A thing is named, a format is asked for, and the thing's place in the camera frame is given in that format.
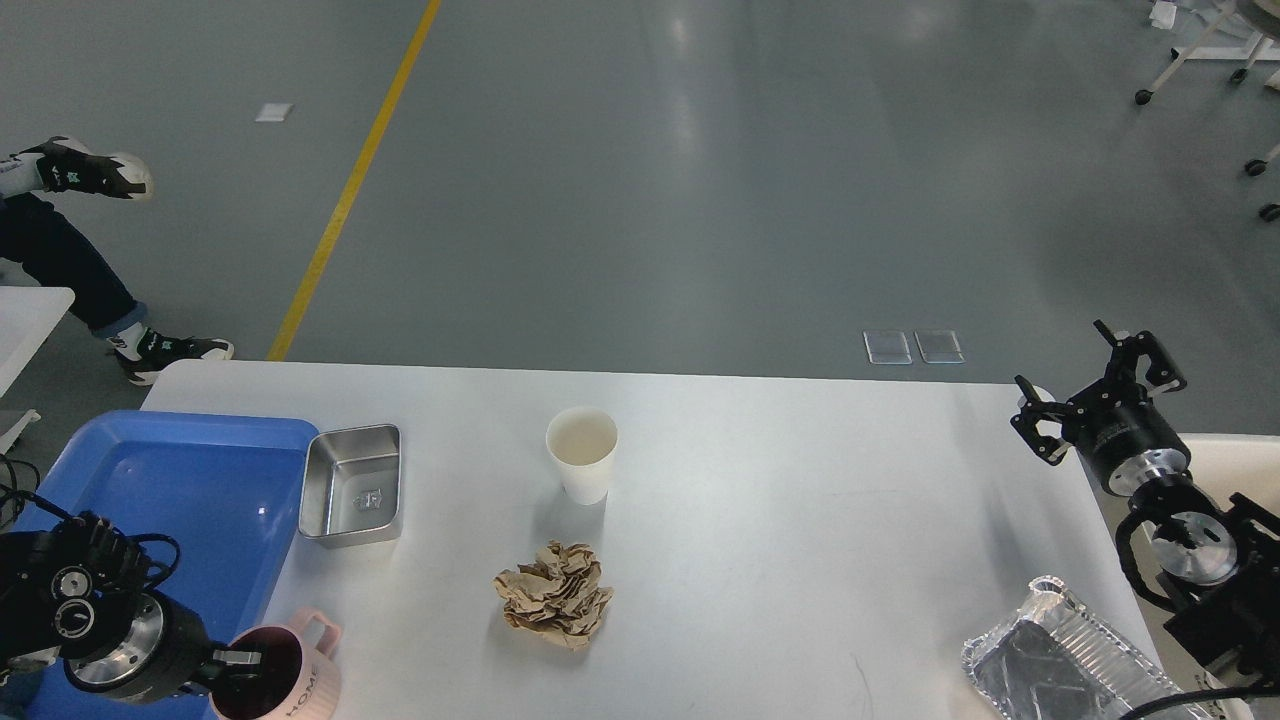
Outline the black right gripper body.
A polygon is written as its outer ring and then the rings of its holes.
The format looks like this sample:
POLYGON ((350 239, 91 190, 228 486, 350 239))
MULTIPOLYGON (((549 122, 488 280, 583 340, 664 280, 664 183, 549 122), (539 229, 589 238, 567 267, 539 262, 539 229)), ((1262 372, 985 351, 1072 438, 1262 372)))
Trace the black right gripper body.
POLYGON ((1189 470, 1190 450, 1144 386, 1091 386, 1068 406, 1065 441, 1076 450, 1085 474, 1108 495, 1130 497, 1151 480, 1189 470))

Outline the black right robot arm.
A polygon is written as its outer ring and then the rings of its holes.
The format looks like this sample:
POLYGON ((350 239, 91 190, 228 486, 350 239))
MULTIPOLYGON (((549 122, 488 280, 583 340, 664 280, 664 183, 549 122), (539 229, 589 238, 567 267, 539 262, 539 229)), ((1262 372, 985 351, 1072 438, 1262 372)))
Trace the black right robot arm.
POLYGON ((1126 503, 1114 544, 1129 587, 1167 614, 1170 635, 1219 682, 1190 701, 1275 698, 1277 516, 1240 493, 1220 503, 1196 483, 1190 448, 1155 404, 1187 387, 1161 342, 1102 320, 1094 328, 1110 348, 1101 378, 1057 401, 1018 375, 1011 427, 1048 465, 1074 451, 1126 503))

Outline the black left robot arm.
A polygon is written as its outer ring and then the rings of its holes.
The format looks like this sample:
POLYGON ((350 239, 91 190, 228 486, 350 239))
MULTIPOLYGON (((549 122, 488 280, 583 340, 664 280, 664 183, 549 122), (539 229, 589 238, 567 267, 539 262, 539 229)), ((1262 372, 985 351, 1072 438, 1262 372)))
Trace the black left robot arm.
POLYGON ((164 594, 177 564, 152 559, 159 533, 128 536, 84 511, 50 530, 3 537, 3 679, 63 666, 70 685, 124 705, 237 692, 264 678, 261 650, 212 641, 164 594))

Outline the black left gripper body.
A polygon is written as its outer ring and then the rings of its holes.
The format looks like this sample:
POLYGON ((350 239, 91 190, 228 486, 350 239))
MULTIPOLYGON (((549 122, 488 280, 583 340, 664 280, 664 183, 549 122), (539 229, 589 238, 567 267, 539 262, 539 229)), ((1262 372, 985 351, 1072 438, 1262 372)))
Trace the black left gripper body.
POLYGON ((215 643, 195 611, 160 592, 90 606, 91 629, 61 655, 72 688, 125 705, 210 693, 204 666, 215 643))

